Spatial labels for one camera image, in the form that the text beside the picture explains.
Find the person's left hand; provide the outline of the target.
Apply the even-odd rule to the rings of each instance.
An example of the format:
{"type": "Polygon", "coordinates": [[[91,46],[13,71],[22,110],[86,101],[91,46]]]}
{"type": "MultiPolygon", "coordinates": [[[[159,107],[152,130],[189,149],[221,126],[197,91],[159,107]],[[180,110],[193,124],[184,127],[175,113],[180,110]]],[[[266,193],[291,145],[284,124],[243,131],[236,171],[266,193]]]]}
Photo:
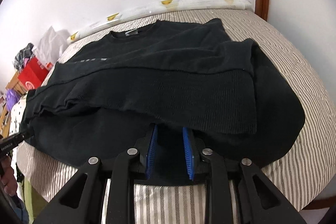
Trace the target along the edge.
{"type": "Polygon", "coordinates": [[[18,183],[14,176],[14,170],[11,167],[11,159],[7,156],[1,159],[1,166],[4,175],[1,176],[1,182],[4,185],[4,190],[9,196],[15,196],[17,193],[18,183]]]}

